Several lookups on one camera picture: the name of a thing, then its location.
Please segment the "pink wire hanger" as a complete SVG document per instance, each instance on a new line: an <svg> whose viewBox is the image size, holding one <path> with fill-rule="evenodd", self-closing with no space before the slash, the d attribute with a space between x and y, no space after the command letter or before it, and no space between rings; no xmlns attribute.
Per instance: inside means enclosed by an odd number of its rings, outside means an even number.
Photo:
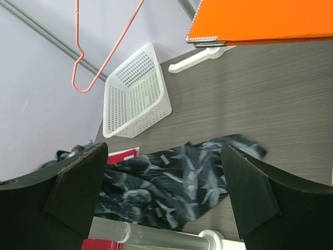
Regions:
<svg viewBox="0 0 333 250"><path fill-rule="evenodd" d="M71 85L79 93L89 92L118 49L144 1L75 1L74 39L79 55L73 64ZM79 64L97 54L98 68L85 88L77 84Z"/></svg>

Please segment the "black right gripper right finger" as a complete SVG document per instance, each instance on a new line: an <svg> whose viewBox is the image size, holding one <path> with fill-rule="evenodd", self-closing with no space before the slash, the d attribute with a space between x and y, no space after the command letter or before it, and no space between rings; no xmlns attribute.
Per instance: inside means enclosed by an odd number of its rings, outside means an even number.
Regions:
<svg viewBox="0 0 333 250"><path fill-rule="evenodd" d="M332 186L224 144L222 165L246 249L332 249Z"/></svg>

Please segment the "dark shark-print shorts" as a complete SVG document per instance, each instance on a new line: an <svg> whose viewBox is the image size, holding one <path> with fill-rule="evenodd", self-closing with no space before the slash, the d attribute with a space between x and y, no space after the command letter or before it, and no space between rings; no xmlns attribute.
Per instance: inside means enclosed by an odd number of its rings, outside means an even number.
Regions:
<svg viewBox="0 0 333 250"><path fill-rule="evenodd" d="M267 153L251 138L232 134L107 165L94 215L181 230L228 196L224 144L260 160Z"/></svg>

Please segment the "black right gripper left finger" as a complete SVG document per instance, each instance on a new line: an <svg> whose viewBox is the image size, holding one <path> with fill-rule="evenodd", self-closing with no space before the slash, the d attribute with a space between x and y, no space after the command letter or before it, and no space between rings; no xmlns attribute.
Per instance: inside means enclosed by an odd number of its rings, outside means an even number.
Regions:
<svg viewBox="0 0 333 250"><path fill-rule="evenodd" d="M108 159L106 143L1 184L1 249L81 249Z"/></svg>

